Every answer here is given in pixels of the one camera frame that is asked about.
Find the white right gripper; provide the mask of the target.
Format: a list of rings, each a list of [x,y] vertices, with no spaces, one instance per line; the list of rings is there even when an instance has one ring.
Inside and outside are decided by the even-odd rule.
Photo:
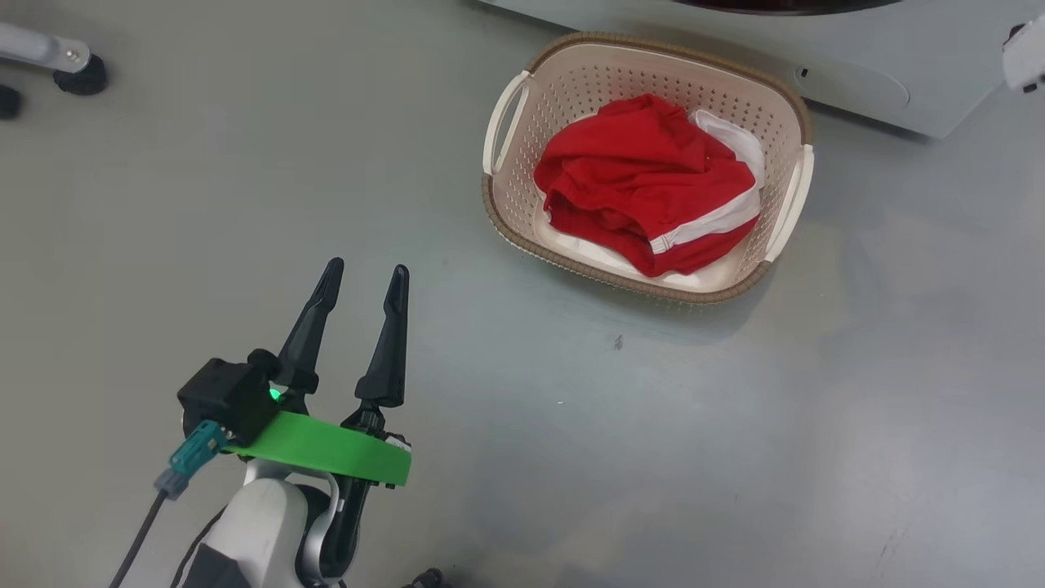
[[[1044,83],[1044,14],[1012,27],[1003,44],[1007,88],[1031,93]]]

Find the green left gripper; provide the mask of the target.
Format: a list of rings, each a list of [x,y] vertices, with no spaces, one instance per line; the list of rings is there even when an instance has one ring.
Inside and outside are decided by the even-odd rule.
[[[314,293],[285,339],[278,359],[277,387],[295,394],[314,394],[318,389],[318,351],[327,317],[336,307],[344,260],[328,261]],[[376,350],[354,397],[377,407],[400,407],[407,399],[408,293],[410,272],[396,265],[384,298],[385,320]],[[239,457],[299,466],[310,471],[358,478],[385,485],[407,485],[413,449],[407,440],[388,433],[367,433],[340,427],[311,416],[280,411],[249,446],[229,444],[225,450]]]

